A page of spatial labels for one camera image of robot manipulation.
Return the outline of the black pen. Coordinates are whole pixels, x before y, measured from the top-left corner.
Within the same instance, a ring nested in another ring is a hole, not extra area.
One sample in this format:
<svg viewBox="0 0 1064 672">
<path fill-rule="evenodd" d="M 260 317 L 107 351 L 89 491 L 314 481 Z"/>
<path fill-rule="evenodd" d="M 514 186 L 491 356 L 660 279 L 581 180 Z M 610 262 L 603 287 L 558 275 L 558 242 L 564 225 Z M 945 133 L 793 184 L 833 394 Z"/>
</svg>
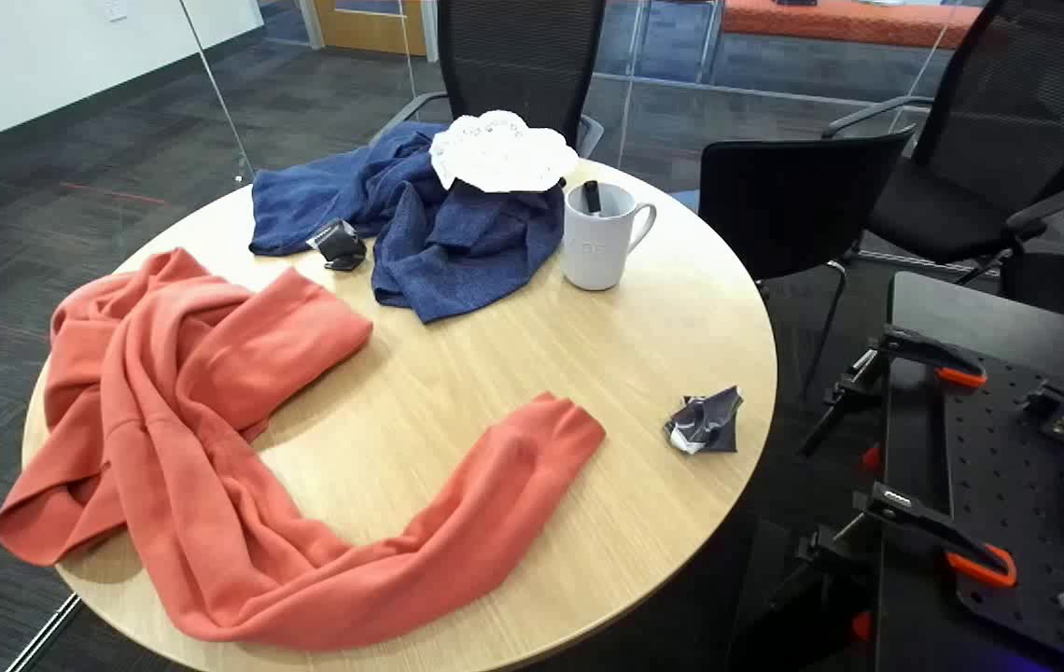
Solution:
<svg viewBox="0 0 1064 672">
<path fill-rule="evenodd" d="M 579 191 L 581 191 L 581 210 L 585 210 L 590 218 L 599 218 L 599 213 L 603 213 L 603 184 L 599 184 L 599 180 L 585 180 Z"/>
</svg>

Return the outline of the white mug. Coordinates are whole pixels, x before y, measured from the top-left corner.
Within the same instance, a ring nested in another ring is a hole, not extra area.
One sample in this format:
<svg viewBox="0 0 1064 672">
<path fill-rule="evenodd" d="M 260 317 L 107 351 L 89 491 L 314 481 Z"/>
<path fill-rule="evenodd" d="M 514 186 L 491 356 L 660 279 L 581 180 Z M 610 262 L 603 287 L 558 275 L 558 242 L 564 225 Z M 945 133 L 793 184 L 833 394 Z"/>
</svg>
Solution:
<svg viewBox="0 0 1064 672">
<path fill-rule="evenodd" d="M 603 213 L 590 218 L 579 186 L 564 195 L 561 267 L 581 290 L 610 290 L 621 282 L 632 249 L 654 231 L 657 206 L 621 184 L 603 184 Z"/>
</svg>

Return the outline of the blue cloth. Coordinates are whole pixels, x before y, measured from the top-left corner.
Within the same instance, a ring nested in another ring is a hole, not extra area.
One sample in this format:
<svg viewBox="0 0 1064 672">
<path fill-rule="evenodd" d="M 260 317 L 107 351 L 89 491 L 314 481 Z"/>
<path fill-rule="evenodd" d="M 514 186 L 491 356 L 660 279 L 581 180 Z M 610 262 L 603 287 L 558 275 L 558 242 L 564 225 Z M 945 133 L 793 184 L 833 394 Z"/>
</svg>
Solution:
<svg viewBox="0 0 1064 672">
<path fill-rule="evenodd" d="M 350 225 L 375 242 L 375 297 L 422 323 L 514 293 L 564 237 L 564 184 L 513 195 L 445 186 L 431 164 L 437 133 L 440 124 L 400 124 L 371 145 L 260 170 L 252 249 L 288 256 Z"/>
</svg>

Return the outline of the white crumpled cloth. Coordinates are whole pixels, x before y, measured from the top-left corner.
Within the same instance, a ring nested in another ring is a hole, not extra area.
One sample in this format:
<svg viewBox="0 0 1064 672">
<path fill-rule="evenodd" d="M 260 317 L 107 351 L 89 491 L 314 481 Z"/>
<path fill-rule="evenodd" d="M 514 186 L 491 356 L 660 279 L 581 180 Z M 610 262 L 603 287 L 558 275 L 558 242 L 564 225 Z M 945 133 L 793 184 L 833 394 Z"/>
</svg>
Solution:
<svg viewBox="0 0 1064 672">
<path fill-rule="evenodd" d="M 479 186 L 482 195 L 549 191 L 575 170 L 579 153 L 552 128 L 530 128 L 519 113 L 492 108 L 453 118 L 431 142 L 440 186 Z"/>
</svg>

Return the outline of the small black object on cloth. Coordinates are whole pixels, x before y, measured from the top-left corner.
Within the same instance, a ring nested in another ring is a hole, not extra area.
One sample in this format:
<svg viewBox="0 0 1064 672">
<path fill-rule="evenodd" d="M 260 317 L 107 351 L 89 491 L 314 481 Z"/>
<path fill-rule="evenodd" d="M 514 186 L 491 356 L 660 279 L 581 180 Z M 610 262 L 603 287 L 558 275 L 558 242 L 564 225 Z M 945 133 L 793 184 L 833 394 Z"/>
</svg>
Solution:
<svg viewBox="0 0 1064 672">
<path fill-rule="evenodd" d="M 346 221 L 334 221 L 309 235 L 309 247 L 337 271 L 354 271 L 367 262 L 367 242 Z"/>
</svg>

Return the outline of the black side chair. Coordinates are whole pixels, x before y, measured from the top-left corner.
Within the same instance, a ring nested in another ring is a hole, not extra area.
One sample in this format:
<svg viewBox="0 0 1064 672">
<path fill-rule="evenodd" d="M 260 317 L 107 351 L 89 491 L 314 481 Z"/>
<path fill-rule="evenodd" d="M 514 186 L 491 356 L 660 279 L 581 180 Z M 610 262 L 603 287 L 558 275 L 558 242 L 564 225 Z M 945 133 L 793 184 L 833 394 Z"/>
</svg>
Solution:
<svg viewBox="0 0 1064 672">
<path fill-rule="evenodd" d="M 868 139 L 710 142 L 695 213 L 736 249 L 756 282 L 833 267 L 835 287 L 818 338 L 827 345 L 846 287 L 846 266 L 890 186 L 909 132 Z"/>
</svg>

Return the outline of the black mesh office chair rear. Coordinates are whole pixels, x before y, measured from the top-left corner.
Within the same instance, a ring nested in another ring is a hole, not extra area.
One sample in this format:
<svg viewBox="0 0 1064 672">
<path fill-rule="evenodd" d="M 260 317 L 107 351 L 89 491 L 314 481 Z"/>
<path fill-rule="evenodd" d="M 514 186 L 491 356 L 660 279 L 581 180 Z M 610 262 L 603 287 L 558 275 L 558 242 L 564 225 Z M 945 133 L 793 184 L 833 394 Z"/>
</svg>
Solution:
<svg viewBox="0 0 1064 672">
<path fill-rule="evenodd" d="M 604 0 L 440 0 L 445 87 L 411 98 L 376 139 L 445 101 L 457 117 L 519 113 L 590 155 L 604 139 L 585 113 L 603 27 Z"/>
</svg>

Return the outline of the black mesh office chair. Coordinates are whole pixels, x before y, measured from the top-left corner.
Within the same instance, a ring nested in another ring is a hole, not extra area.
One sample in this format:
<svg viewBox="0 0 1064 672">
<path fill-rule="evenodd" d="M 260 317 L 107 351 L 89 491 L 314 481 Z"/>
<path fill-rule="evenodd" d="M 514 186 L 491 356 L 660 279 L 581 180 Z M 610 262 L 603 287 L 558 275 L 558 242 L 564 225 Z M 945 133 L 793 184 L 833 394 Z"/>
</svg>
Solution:
<svg viewBox="0 0 1064 672">
<path fill-rule="evenodd" d="M 457 117 L 519 113 L 590 155 L 604 139 L 585 113 L 603 27 L 604 0 L 440 0 L 445 87 L 411 98 L 376 139 L 445 101 Z"/>
<path fill-rule="evenodd" d="M 1064 218 L 1064 0 L 986 0 L 922 108 L 871 235 L 978 275 Z"/>
</svg>

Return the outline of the orange sweater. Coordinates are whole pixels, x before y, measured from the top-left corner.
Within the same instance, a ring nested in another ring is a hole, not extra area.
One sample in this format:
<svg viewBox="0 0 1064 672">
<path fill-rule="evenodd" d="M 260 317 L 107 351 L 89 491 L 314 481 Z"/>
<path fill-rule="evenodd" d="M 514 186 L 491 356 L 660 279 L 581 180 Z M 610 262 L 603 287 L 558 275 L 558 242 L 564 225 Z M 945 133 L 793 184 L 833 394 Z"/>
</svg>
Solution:
<svg viewBox="0 0 1064 672">
<path fill-rule="evenodd" d="M 288 649 L 375 644 L 496 588 L 603 423 L 542 391 L 400 535 L 350 546 L 291 505 L 252 434 L 367 338 L 299 271 L 252 290 L 182 249 L 76 287 L 50 330 L 50 438 L 0 505 L 0 546 L 54 567 L 123 535 L 181 632 Z"/>
</svg>

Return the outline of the upper black orange clamp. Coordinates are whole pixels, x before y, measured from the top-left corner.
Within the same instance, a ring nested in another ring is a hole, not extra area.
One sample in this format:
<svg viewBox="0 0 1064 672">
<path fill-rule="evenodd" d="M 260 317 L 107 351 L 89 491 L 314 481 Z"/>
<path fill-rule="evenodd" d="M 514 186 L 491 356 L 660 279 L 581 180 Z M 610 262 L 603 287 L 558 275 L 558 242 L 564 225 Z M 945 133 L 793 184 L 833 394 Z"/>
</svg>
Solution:
<svg viewBox="0 0 1064 672">
<path fill-rule="evenodd" d="M 919 361 L 937 384 L 978 391 L 988 372 L 978 359 L 953 345 L 890 323 L 868 351 L 830 384 L 818 423 L 805 428 L 799 452 L 815 454 L 827 438 L 846 417 L 873 405 L 897 361 Z"/>
</svg>

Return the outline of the black orange clamp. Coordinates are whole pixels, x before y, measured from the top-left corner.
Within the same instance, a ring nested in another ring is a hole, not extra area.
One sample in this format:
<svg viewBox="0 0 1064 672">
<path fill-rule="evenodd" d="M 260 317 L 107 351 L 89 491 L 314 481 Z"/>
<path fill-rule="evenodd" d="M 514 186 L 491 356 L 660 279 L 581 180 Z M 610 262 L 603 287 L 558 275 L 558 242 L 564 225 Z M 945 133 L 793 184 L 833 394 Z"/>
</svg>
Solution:
<svg viewBox="0 0 1064 672">
<path fill-rule="evenodd" d="M 1019 562 L 1007 547 L 983 541 L 966 535 L 953 516 L 890 488 L 886 481 L 871 481 L 861 491 L 853 495 L 856 516 L 845 527 L 815 530 L 803 541 L 803 551 L 812 561 L 823 557 L 846 557 L 846 536 L 861 527 L 890 527 L 890 530 L 911 530 L 940 546 L 945 562 L 978 585 L 988 588 L 1014 588 L 1019 585 Z"/>
<path fill-rule="evenodd" d="M 846 417 L 873 405 L 897 361 L 919 361 L 937 384 L 978 391 L 988 372 L 978 359 L 953 345 L 890 323 L 868 351 L 830 384 L 818 423 L 805 428 L 799 452 L 815 454 L 827 438 Z"/>
</svg>

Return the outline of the black perforated mounting board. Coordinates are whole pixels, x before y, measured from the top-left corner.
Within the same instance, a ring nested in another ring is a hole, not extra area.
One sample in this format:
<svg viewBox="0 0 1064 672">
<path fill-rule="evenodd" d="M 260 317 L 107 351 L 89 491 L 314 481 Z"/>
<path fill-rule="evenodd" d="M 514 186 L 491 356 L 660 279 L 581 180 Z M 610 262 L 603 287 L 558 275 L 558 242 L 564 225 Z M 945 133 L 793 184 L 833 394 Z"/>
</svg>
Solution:
<svg viewBox="0 0 1064 672">
<path fill-rule="evenodd" d="M 1041 384 L 1064 387 L 1064 312 L 897 271 L 890 322 L 978 359 L 986 384 L 960 391 L 930 366 L 893 361 L 886 485 L 1007 547 L 1019 583 L 972 583 L 932 541 L 890 530 L 873 668 L 1064 672 L 1064 439 L 1027 414 Z"/>
</svg>

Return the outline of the lower black orange clamp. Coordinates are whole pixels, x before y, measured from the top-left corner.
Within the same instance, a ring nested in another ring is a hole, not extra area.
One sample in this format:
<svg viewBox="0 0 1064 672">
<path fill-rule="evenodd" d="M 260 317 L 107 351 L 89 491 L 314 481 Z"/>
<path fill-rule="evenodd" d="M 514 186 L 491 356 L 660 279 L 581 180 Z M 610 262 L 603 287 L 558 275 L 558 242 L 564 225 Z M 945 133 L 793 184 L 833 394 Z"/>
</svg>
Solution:
<svg viewBox="0 0 1064 672">
<path fill-rule="evenodd" d="M 945 562 L 978 585 L 988 588 L 1014 588 L 1019 585 L 1019 562 L 1007 547 L 983 541 L 966 535 L 953 516 L 890 488 L 886 481 L 871 481 L 861 491 L 853 495 L 856 516 L 845 527 L 815 530 L 803 541 L 803 551 L 812 561 L 823 557 L 846 557 L 846 536 L 861 527 L 890 527 L 890 530 L 911 530 L 940 546 Z"/>
</svg>

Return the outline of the black mesh office chair right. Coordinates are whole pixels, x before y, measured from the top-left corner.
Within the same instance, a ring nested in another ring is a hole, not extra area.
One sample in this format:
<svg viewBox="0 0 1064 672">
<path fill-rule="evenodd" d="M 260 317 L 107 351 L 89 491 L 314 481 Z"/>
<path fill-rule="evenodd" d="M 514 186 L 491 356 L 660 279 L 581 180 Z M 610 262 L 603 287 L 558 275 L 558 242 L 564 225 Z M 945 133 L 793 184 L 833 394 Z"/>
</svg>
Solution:
<svg viewBox="0 0 1064 672">
<path fill-rule="evenodd" d="M 1064 0 L 986 0 L 922 108 L 871 235 L 978 275 L 1064 218 Z"/>
</svg>

